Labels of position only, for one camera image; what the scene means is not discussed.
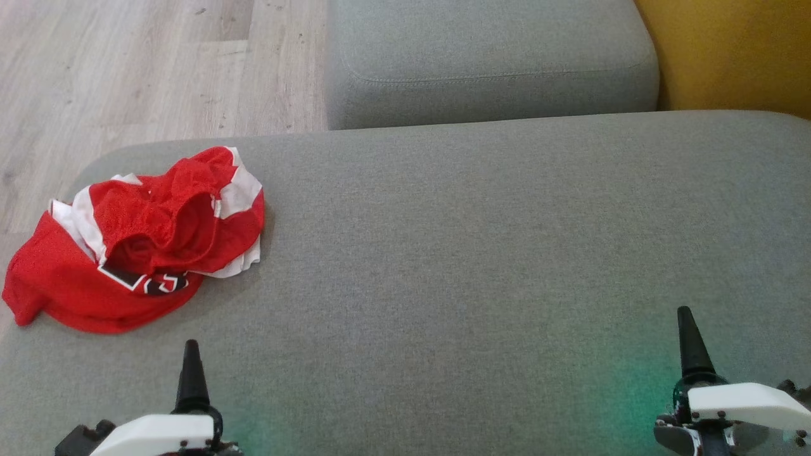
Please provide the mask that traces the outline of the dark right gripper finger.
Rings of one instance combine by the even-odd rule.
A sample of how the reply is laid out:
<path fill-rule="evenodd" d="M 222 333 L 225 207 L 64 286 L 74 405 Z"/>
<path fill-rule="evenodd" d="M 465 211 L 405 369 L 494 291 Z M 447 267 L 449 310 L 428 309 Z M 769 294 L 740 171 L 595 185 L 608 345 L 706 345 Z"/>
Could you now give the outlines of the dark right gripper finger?
<path fill-rule="evenodd" d="M 717 372 L 689 307 L 677 309 L 682 380 L 715 381 Z"/>

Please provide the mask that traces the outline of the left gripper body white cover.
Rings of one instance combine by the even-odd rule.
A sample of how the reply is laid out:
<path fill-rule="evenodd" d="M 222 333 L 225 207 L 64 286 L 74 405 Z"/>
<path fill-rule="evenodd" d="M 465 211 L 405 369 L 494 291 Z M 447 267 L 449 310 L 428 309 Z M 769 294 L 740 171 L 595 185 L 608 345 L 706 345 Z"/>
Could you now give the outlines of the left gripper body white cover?
<path fill-rule="evenodd" d="M 90 456 L 243 456 L 222 437 L 223 421 L 212 406 L 177 407 L 116 427 Z"/>

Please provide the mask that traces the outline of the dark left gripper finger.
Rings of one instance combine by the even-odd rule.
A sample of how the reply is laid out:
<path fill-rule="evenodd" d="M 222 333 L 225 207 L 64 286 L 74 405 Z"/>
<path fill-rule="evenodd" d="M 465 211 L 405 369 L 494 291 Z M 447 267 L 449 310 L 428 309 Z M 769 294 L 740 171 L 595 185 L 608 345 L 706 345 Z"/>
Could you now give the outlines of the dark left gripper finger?
<path fill-rule="evenodd" d="M 184 346 L 175 412 L 206 412 L 209 407 L 210 398 L 199 343 L 189 339 Z"/>

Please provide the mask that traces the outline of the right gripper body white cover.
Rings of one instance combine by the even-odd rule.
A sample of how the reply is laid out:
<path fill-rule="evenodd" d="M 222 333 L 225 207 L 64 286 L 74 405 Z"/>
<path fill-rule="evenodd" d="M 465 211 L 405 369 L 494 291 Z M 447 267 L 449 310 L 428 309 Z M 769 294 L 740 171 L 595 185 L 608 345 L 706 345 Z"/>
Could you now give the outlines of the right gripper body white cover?
<path fill-rule="evenodd" d="M 680 379 L 673 410 L 655 421 L 655 441 L 678 456 L 744 456 L 771 430 L 811 448 L 811 410 L 786 392 L 756 382 Z"/>

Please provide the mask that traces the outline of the red white jersey shirt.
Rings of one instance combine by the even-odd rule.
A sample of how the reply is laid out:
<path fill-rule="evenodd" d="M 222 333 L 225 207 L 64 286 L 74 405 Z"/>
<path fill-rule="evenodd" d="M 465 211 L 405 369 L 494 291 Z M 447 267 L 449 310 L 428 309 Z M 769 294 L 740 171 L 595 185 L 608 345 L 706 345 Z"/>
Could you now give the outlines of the red white jersey shirt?
<path fill-rule="evenodd" d="M 31 239 L 13 256 L 3 300 L 18 326 L 46 314 L 82 332 L 123 334 L 179 309 L 208 277 L 99 265 L 79 234 L 72 203 L 53 200 Z"/>

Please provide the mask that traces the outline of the red shorts white stripe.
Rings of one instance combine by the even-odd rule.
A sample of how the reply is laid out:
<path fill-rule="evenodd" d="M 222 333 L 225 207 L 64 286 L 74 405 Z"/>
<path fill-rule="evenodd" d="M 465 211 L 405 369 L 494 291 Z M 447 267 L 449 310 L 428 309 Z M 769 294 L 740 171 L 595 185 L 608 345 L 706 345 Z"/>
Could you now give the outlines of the red shorts white stripe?
<path fill-rule="evenodd" d="M 73 220 L 99 265 L 224 278 L 258 262 L 261 183 L 238 150 L 217 146 L 160 175 L 116 176 L 79 191 Z"/>

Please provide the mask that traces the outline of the large grey sofa seat cushion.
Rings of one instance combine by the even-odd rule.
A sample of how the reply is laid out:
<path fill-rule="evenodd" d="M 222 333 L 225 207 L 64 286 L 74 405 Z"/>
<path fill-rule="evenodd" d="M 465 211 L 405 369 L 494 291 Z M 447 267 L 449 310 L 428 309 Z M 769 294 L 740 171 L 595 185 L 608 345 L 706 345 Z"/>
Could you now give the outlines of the large grey sofa seat cushion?
<path fill-rule="evenodd" d="M 689 306 L 730 381 L 811 384 L 811 122 L 669 111 L 236 139 L 262 259 L 119 336 L 0 341 L 0 456 L 174 406 L 248 456 L 672 456 Z"/>

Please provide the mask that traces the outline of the small grey sofa cushion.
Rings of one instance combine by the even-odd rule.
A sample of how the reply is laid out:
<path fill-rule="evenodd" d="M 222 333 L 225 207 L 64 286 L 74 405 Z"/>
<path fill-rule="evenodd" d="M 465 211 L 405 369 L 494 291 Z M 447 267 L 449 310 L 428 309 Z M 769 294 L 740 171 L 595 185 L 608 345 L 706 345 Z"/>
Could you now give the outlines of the small grey sofa cushion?
<path fill-rule="evenodd" d="M 329 0 L 328 128 L 656 110 L 634 0 Z"/>

